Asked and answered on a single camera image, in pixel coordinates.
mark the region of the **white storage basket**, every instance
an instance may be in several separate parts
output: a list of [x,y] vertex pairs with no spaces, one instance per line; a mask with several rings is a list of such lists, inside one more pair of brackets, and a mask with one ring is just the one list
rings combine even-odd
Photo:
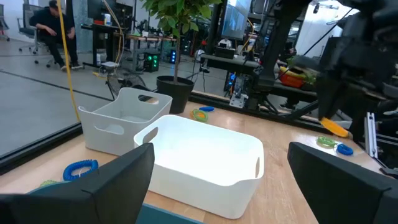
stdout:
[[[148,102],[139,97],[149,96]],[[118,98],[89,112],[79,106],[86,147],[117,156],[134,149],[133,137],[144,127],[170,112],[172,98],[135,88],[122,88]]]
[[243,215],[264,174],[260,140],[179,116],[159,118],[134,142],[154,144],[150,191],[226,218]]

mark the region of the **person's leg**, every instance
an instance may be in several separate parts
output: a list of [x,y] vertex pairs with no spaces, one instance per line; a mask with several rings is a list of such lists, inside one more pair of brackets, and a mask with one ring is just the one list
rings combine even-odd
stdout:
[[61,58],[60,52],[57,48],[57,38],[52,36],[43,36],[40,39],[47,45],[50,50],[50,53],[54,57],[54,60],[59,66],[62,68],[65,65],[65,62]]
[[[69,53],[69,56],[70,56],[70,60],[72,61],[72,69],[81,68],[81,65],[79,65],[79,63],[78,63],[78,57],[77,57],[77,52],[76,52],[76,47],[75,47],[74,40],[71,40],[68,37],[66,37],[66,38],[67,38],[66,41],[67,41],[68,53]],[[60,44],[63,44],[62,37],[58,38],[57,41]]]
[[69,52],[69,56],[70,56],[70,60],[73,63],[77,63],[77,52],[76,52],[76,47],[75,47],[75,43],[74,40],[71,40],[67,37],[67,47],[68,47],[68,52]]

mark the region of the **storage bin handle hole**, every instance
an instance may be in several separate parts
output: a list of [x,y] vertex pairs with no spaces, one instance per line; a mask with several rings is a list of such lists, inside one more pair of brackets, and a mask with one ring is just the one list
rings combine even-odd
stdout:
[[257,158],[256,162],[256,175],[255,175],[256,178],[259,177],[259,173],[260,173],[260,157]]
[[157,98],[154,98],[152,96],[146,96],[146,95],[139,95],[138,100],[144,103],[150,103],[153,105],[159,104],[159,100]]
[[157,131],[158,131],[158,128],[157,128],[157,127],[154,128],[152,131],[149,131],[148,134],[146,134],[146,135],[144,136],[144,139],[142,140],[142,143],[143,143],[143,144],[144,144],[144,143],[148,143],[148,142],[150,142],[152,139],[154,139],[154,138],[156,137],[156,135],[157,135]]
[[104,131],[106,133],[112,133],[112,134],[118,134],[118,135],[124,134],[124,128],[117,124],[110,124],[106,128],[97,127],[97,125],[94,125],[94,128],[96,128],[98,131]]

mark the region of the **potted plant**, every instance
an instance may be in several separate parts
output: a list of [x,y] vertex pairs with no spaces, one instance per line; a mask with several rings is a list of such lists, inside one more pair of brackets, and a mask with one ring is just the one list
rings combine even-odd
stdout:
[[159,27],[163,31],[172,29],[172,33],[177,39],[176,60],[174,66],[174,76],[157,77],[157,91],[169,95],[173,98],[170,112],[182,113],[187,104],[189,95],[193,90],[194,83],[186,78],[178,77],[178,64],[180,61],[180,34],[188,30],[198,31],[198,26],[194,20],[202,15],[210,18],[210,4],[221,3],[221,0],[140,0],[145,1],[144,7],[149,11],[150,16],[157,14],[156,19],[160,19]]

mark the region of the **desk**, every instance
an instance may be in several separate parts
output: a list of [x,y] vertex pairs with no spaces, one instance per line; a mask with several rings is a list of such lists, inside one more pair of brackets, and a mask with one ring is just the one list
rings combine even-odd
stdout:
[[108,38],[106,40],[106,60],[109,62],[113,62],[113,33],[116,30],[119,30],[119,27],[117,26],[105,26],[105,25],[99,25],[99,24],[92,24],[92,25],[87,25],[87,24],[82,24],[80,26],[82,29],[86,30],[92,30],[93,31],[93,63],[86,63],[83,62],[83,65],[88,65],[91,67],[96,67],[98,68],[100,65],[97,65],[97,43],[99,41],[99,34],[104,33],[108,35]]
[[[113,35],[115,37],[119,37],[120,36],[119,33],[114,33]],[[137,68],[137,57],[138,57],[139,54],[144,54],[144,53],[159,54],[160,53],[160,58],[163,58],[163,41],[164,40],[172,41],[172,42],[177,41],[176,39],[171,39],[171,38],[168,38],[168,37],[138,37],[138,36],[135,36],[135,35],[132,35],[132,34],[126,34],[124,36],[124,38],[131,40],[132,43],[133,43],[132,50],[131,50],[131,56],[132,56],[132,68],[131,68],[131,70],[132,70],[133,73],[137,73],[137,74],[142,74],[142,71],[141,72],[137,72],[136,71],[136,68]],[[155,41],[155,48],[151,49],[148,46],[148,48],[146,48],[146,49],[140,49],[139,48],[139,42],[142,41],[142,40]],[[161,43],[160,43],[160,52],[159,52],[159,50],[157,48],[158,41],[161,41]]]
[[[180,116],[189,118],[190,111],[200,106],[202,105],[188,102]],[[317,146],[319,133],[314,131],[218,108],[209,113],[208,124],[250,134],[260,139],[264,145],[264,177],[244,215],[237,220],[228,220],[152,192],[147,193],[145,203],[205,223],[317,223],[290,170],[287,161],[289,142],[301,142],[379,172],[379,164],[350,140],[344,139],[343,142],[354,149],[354,155],[343,156],[332,149]],[[45,180],[61,180],[64,168],[72,162],[96,159],[103,165],[115,158],[114,155],[87,149],[84,137],[78,136],[0,176],[0,193],[26,193]]]

